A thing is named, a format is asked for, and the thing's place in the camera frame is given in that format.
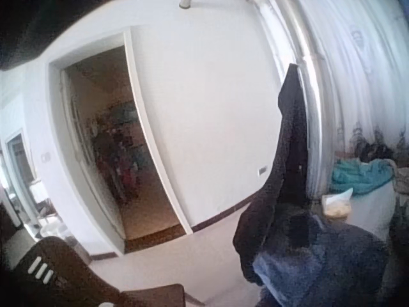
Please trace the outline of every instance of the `chair backrest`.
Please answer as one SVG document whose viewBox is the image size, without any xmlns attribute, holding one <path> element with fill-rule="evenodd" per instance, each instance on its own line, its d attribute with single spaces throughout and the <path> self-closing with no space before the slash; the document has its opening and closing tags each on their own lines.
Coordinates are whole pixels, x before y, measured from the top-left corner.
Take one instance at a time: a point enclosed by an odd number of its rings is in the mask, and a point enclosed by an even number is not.
<svg viewBox="0 0 409 307">
<path fill-rule="evenodd" d="M 118 289 L 100 279 L 57 237 L 46 237 L 33 246 L 13 274 L 35 306 L 96 307 L 120 298 Z"/>
</svg>

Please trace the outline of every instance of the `brown plastic chair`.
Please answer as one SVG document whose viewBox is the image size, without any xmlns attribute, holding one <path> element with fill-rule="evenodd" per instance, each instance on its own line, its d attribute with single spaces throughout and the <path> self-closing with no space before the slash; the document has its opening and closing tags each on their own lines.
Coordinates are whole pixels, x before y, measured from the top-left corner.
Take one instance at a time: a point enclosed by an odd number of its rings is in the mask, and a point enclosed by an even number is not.
<svg viewBox="0 0 409 307">
<path fill-rule="evenodd" d="M 205 305 L 178 284 L 120 292 L 99 278 L 57 237 L 46 237 L 33 246 L 13 274 L 34 306 L 97 307 L 107 302 L 126 307 L 182 307 L 185 300 Z"/>
</svg>

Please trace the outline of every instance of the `black jacket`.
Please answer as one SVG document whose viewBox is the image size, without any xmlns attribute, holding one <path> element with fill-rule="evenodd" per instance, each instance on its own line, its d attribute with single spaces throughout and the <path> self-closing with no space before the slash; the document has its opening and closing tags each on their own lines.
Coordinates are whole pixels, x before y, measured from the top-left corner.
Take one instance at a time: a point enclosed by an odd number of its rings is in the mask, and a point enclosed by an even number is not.
<svg viewBox="0 0 409 307">
<path fill-rule="evenodd" d="M 240 216 L 233 245 L 240 255 L 244 277 L 257 284 L 252 263 L 274 220 L 277 203 L 306 206 L 307 118 L 298 67 L 291 64 L 279 94 L 281 129 L 272 170 L 255 199 Z"/>
</svg>

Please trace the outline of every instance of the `teal towel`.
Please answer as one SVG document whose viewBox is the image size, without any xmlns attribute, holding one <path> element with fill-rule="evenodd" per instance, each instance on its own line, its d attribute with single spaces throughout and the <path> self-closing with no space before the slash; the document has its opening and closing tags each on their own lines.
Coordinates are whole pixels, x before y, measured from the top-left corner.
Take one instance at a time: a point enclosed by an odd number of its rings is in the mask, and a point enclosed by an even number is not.
<svg viewBox="0 0 409 307">
<path fill-rule="evenodd" d="M 363 195 L 392 180 L 394 171 L 385 160 L 361 163 L 359 159 L 336 162 L 332 172 L 330 191 L 342 193 L 353 188 L 354 195 Z"/>
</svg>

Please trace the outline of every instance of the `doorway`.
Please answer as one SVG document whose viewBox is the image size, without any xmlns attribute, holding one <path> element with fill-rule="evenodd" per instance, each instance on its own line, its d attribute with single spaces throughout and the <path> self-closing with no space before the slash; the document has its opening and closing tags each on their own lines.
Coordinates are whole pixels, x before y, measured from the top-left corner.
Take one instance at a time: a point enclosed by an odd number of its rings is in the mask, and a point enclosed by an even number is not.
<svg viewBox="0 0 409 307">
<path fill-rule="evenodd" d="M 61 80 L 77 160 L 116 231 L 145 247 L 163 242 L 155 235 L 184 234 L 148 150 L 124 46 L 74 63 Z"/>
</svg>

